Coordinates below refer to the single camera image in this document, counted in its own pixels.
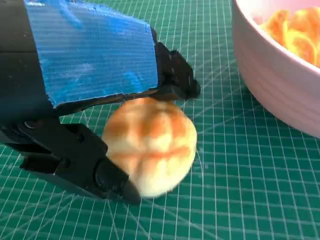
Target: blue tape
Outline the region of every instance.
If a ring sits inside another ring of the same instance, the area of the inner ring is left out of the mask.
[[[54,108],[158,85],[150,26],[108,6],[24,0]]]

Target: cutting mat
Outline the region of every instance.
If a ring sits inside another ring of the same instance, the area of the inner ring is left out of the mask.
[[[0,147],[1,240],[319,239],[320,141],[268,113],[239,76],[229,0],[106,0],[145,19],[177,48],[202,85],[177,102],[198,132],[190,174],[139,207],[94,201],[21,172]],[[101,134],[118,105],[62,118]]]

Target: pink bowl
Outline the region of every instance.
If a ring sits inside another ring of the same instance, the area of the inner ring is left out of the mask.
[[[294,13],[318,5],[319,0],[232,0],[232,35],[239,71],[254,97],[286,124],[319,138],[320,69],[286,50],[256,23],[279,9]]]

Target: food in bowl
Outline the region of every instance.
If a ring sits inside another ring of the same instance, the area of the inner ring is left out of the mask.
[[[293,16],[280,9],[260,26],[281,46],[320,68],[320,7],[303,8]]]
[[[319,0],[231,2],[233,53],[246,87],[278,120],[320,138],[320,67],[290,52],[261,28],[278,10],[289,10],[292,16],[320,7]]]

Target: bread roll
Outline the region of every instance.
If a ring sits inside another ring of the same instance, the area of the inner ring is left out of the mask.
[[[171,102],[137,98],[106,122],[107,157],[129,175],[141,197],[159,197],[188,174],[197,148],[193,122]]]

